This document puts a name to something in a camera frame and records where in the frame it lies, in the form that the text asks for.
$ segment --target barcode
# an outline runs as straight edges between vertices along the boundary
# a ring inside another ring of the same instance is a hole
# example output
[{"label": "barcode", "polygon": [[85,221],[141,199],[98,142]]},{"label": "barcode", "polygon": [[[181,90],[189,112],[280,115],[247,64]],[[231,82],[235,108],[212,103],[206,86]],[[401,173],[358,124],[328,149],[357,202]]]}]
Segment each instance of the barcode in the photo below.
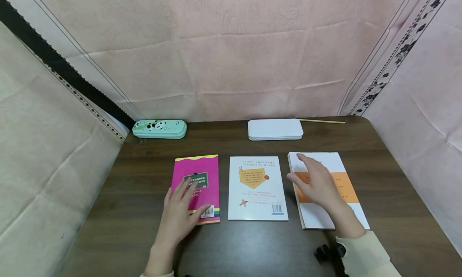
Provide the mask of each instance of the barcode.
[{"label": "barcode", "polygon": [[201,218],[211,218],[215,216],[215,206],[210,206],[202,215]]},{"label": "barcode", "polygon": [[284,214],[282,211],[282,206],[281,205],[272,205],[273,206],[273,212],[271,214]]}]

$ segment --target book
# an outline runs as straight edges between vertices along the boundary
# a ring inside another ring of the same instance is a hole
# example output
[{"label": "book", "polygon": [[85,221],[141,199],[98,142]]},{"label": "book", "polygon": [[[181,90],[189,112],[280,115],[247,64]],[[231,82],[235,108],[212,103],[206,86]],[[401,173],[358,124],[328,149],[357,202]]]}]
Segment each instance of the book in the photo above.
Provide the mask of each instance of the book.
[{"label": "book", "polygon": [[228,220],[289,220],[277,156],[230,158]]},{"label": "book", "polygon": [[220,196],[218,155],[196,156],[175,159],[173,168],[172,192],[182,180],[191,177],[188,188],[197,181],[194,195],[189,202],[188,212],[193,214],[201,205],[210,208],[201,215],[198,225],[220,222]]},{"label": "book", "polygon": [[[289,167],[292,173],[295,173],[303,182],[310,183],[310,175],[305,164],[297,157],[298,152],[289,153]],[[343,162],[338,153],[301,153],[307,157],[313,158],[324,167],[328,168],[338,192],[346,203],[353,209],[359,222],[365,229],[370,229],[361,204],[359,204],[355,189],[350,178],[343,166]],[[295,196],[297,199],[298,213],[302,222],[303,229],[335,229],[334,223],[327,212],[318,204],[313,203],[309,198],[294,184]]]}]

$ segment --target cream sleeve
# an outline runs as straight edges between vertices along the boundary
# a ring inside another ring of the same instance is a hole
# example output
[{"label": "cream sleeve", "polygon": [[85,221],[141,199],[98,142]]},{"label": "cream sleeve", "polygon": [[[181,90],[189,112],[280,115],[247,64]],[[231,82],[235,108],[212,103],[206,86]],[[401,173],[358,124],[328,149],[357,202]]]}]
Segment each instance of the cream sleeve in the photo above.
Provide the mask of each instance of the cream sleeve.
[{"label": "cream sleeve", "polygon": [[174,277],[174,276],[173,276],[173,271],[172,271],[170,274],[165,274],[165,275],[161,275],[161,276],[152,276],[152,277]]},{"label": "cream sleeve", "polygon": [[345,274],[351,277],[401,276],[373,231],[356,239],[336,239],[346,249],[342,258]]}]

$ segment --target panda illustration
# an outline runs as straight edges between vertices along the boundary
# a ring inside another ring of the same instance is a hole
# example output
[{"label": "panda illustration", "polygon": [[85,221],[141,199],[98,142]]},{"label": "panda illustration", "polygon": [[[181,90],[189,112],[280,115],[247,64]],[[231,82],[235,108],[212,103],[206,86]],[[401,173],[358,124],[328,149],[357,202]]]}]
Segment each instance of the panda illustration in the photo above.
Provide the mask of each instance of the panda illustration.
[{"label": "panda illustration", "polygon": [[165,127],[165,125],[167,125],[167,122],[164,122],[164,121],[158,122],[156,123],[154,130],[162,130]]},{"label": "panda illustration", "polygon": [[154,122],[152,123],[149,123],[146,128],[148,131],[152,131],[152,130],[162,130],[165,128],[165,125],[167,124],[167,122],[165,121],[158,121],[158,120],[155,120]]}]

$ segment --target green pencil case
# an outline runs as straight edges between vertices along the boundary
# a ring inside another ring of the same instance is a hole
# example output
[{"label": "green pencil case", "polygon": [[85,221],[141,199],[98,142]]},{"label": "green pencil case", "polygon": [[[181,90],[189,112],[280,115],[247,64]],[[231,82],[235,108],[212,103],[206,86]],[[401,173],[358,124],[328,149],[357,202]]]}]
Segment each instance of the green pencil case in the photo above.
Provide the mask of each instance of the green pencil case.
[{"label": "green pencil case", "polygon": [[136,137],[181,139],[186,135],[186,123],[180,119],[142,119],[133,126]]}]

